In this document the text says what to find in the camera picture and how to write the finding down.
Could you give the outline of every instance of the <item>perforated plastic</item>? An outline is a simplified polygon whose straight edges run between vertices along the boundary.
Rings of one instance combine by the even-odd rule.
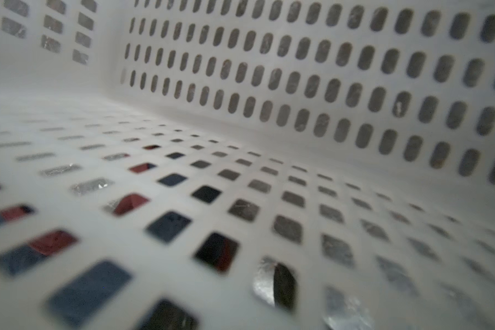
[[[0,328],[151,315],[495,329],[495,1],[0,0]]]

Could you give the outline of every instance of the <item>white plastic surface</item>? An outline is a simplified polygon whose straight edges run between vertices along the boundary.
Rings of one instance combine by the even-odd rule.
[[[318,19],[312,24],[306,20],[313,21],[308,18],[313,2],[301,2],[294,22],[287,22],[291,5],[287,1],[275,20],[269,19],[271,1],[264,3],[258,18],[252,16],[256,3],[252,0],[247,1],[241,17],[236,15],[237,0],[231,1],[225,15],[221,14],[221,0],[211,13],[206,13],[207,2],[194,12],[193,0],[183,11],[178,0],[163,0],[159,8],[155,8],[155,0],[148,2],[147,8],[144,0],[136,1],[136,7],[134,1],[97,1],[95,13],[79,1],[64,2],[67,7],[62,15],[45,2],[24,1],[29,11],[23,17],[4,8],[0,1],[0,210],[17,204],[36,210],[24,219],[0,226],[0,253],[58,228],[80,240],[19,277],[0,274],[0,328],[66,328],[47,310],[46,300],[104,259],[130,272],[132,280],[91,317],[85,329],[134,328],[161,298],[169,298],[195,316],[201,329],[322,329],[323,318],[327,317],[327,287],[345,297],[355,297],[377,329],[495,328],[495,253],[479,243],[495,250],[495,182],[489,180],[495,164],[495,120],[485,122],[485,126],[479,122],[482,109],[495,108],[495,38],[485,42],[480,36],[486,17],[495,14],[495,2],[343,1],[338,2],[342,10],[334,26],[326,24],[334,4],[331,2],[320,3]],[[356,5],[363,6],[364,14],[359,27],[351,29],[348,17]],[[379,7],[388,9],[388,14],[383,29],[375,32],[370,22]],[[396,21],[404,9],[412,10],[412,19],[407,32],[399,33],[395,31]],[[441,18],[434,35],[424,36],[421,26],[429,10],[438,10]],[[454,17],[463,12],[469,14],[469,24],[457,40],[451,37],[450,27]],[[93,19],[92,31],[77,23],[80,13]],[[63,23],[62,33],[44,27],[46,15]],[[23,24],[25,38],[2,31],[2,17]],[[129,33],[133,18],[133,32]],[[142,19],[145,23],[140,34]],[[150,36],[154,19],[156,30]],[[169,28],[162,37],[165,20]],[[178,22],[180,35],[173,40]],[[191,24],[195,24],[194,36],[187,42]],[[208,36],[200,43],[205,25],[210,27]],[[224,28],[223,36],[214,45],[220,27]],[[239,37],[231,48],[227,44],[233,29],[239,30]],[[252,49],[245,51],[249,31],[256,32],[256,37]],[[89,48],[75,42],[77,32],[92,38]],[[267,33],[273,35],[272,44],[262,54],[260,47]],[[40,46],[42,35],[59,41],[59,53]],[[278,56],[284,35],[291,36],[291,46],[286,56]],[[305,37],[310,39],[310,47],[307,56],[299,60],[298,43]],[[325,62],[319,63],[316,52],[322,40],[330,41],[330,49]],[[353,50],[348,63],[341,66],[335,61],[344,42],[351,43]],[[127,44],[130,50],[125,59]],[[134,60],[136,45],[140,45],[140,54]],[[362,49],[368,45],[374,48],[374,56],[365,70],[358,63]],[[151,55],[145,63],[149,46]],[[156,65],[159,48],[163,48],[163,58]],[[389,49],[397,49],[400,54],[395,69],[387,74],[382,71],[382,62]],[[86,64],[73,60],[77,58],[74,51],[88,55]],[[171,51],[176,55],[169,65]],[[421,74],[411,78],[406,68],[411,55],[418,51],[425,53],[425,63]],[[185,52],[188,59],[181,70]],[[202,63],[193,73],[199,54]],[[434,78],[436,62],[446,54],[453,56],[455,63],[447,81],[440,83]],[[213,73],[208,74],[212,57],[216,64]],[[467,87],[463,76],[472,59],[481,59],[484,65],[476,85]],[[231,61],[231,69],[222,79],[225,60]],[[248,68],[245,79],[237,83],[237,68],[242,62]],[[254,86],[252,77],[258,65],[264,66],[264,74],[260,84]],[[268,84],[276,68],[282,70],[282,76],[279,86],[272,90]],[[133,71],[136,76],[131,87]],[[286,85],[292,71],[301,77],[297,91],[288,93]],[[146,78],[140,88],[143,73]],[[307,97],[305,89],[312,75],[317,75],[320,83],[315,96]],[[154,76],[158,80],[153,92]],[[164,95],[165,78],[170,83]],[[338,79],[340,87],[336,100],[327,102],[325,90],[331,79]],[[176,92],[179,81],[181,87]],[[195,93],[188,102],[191,83],[195,84]],[[354,83],[360,83],[363,89],[357,105],[349,106],[347,92]],[[200,96],[205,86],[209,94],[202,106]],[[371,111],[370,94],[378,86],[385,89],[386,96],[381,109]],[[218,90],[224,93],[223,101],[214,107]],[[402,91],[411,94],[411,101],[407,109],[400,110],[396,96]],[[233,93],[238,93],[239,102],[231,113]],[[246,116],[244,106],[250,96],[256,102],[253,113]],[[419,111],[427,96],[435,96],[438,106],[432,120],[424,123]],[[266,101],[272,104],[271,113],[268,115],[266,103],[266,112],[261,115]],[[456,101],[466,104],[466,112],[457,128],[449,128],[447,116]],[[290,106],[290,115],[287,123],[279,126],[277,114],[283,104]],[[309,111],[306,122],[296,122],[301,109]],[[321,114],[328,117],[322,117],[317,125]],[[346,139],[338,142],[334,138],[337,124],[345,118],[350,130]],[[321,128],[325,123],[326,130]],[[363,124],[369,124],[373,132],[366,146],[359,147],[356,140],[360,140]],[[477,132],[480,126],[482,135]],[[383,134],[389,129],[396,132],[394,146],[389,152],[380,152]],[[413,135],[420,136],[423,143],[415,160],[409,162],[404,153]],[[450,151],[445,158],[431,161],[439,142],[448,143]],[[161,148],[143,149],[148,145]],[[204,148],[192,148],[195,145]],[[459,167],[468,149],[477,150],[479,158],[472,173],[462,176]],[[166,157],[174,152],[185,156],[174,160]],[[213,155],[216,152],[226,155]],[[17,160],[40,153],[54,155]],[[130,156],[111,162],[102,159],[117,153]],[[242,165],[238,159],[251,164]],[[198,160],[211,165],[204,169],[191,166]],[[142,163],[157,167],[140,174],[128,170]],[[69,164],[80,168],[55,176],[40,175],[41,171]],[[265,167],[277,171],[277,175],[261,170]],[[237,172],[238,178],[231,181],[219,176],[224,169]],[[188,179],[171,188],[157,182],[171,173]],[[87,196],[72,193],[73,185],[96,178],[113,184]],[[250,188],[252,180],[270,184],[271,190],[264,194]],[[202,185],[222,194],[211,204],[191,197]],[[302,196],[304,207],[283,200],[284,192]],[[103,209],[108,202],[130,193],[141,194],[150,202],[120,218]],[[260,208],[253,222],[228,213],[237,199]],[[366,202],[370,209],[359,206],[356,200]],[[323,216],[320,205],[339,210],[344,222]],[[193,222],[170,244],[163,244],[144,229],[169,210]],[[404,215],[409,223],[396,220],[391,211]],[[279,215],[301,225],[299,243],[272,229]],[[363,220],[379,226],[388,239],[369,234],[370,225],[364,226]],[[447,234],[439,234],[437,227]],[[212,232],[240,244],[224,275],[193,258]],[[353,267],[324,254],[323,235],[350,246]],[[409,239],[426,243],[438,260],[418,253]],[[293,313],[274,309],[253,293],[257,265],[265,257],[293,269],[297,280]],[[417,293],[400,291],[389,282],[378,257],[400,265]],[[465,258],[480,264],[478,273]],[[474,305],[460,299],[451,287],[469,296]]]

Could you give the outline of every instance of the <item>red fabric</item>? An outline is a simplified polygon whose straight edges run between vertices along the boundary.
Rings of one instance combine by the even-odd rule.
[[[57,230],[37,238],[28,245],[43,255],[52,255],[75,243],[77,239],[65,231]]]

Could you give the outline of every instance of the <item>white plastic basket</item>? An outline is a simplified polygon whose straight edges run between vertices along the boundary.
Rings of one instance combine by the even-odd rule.
[[[0,0],[0,260],[55,230],[0,329],[495,329],[495,1]]]

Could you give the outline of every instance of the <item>laundry basket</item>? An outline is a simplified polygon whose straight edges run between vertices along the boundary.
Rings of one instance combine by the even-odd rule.
[[[495,1],[0,0],[0,329],[495,329]]]

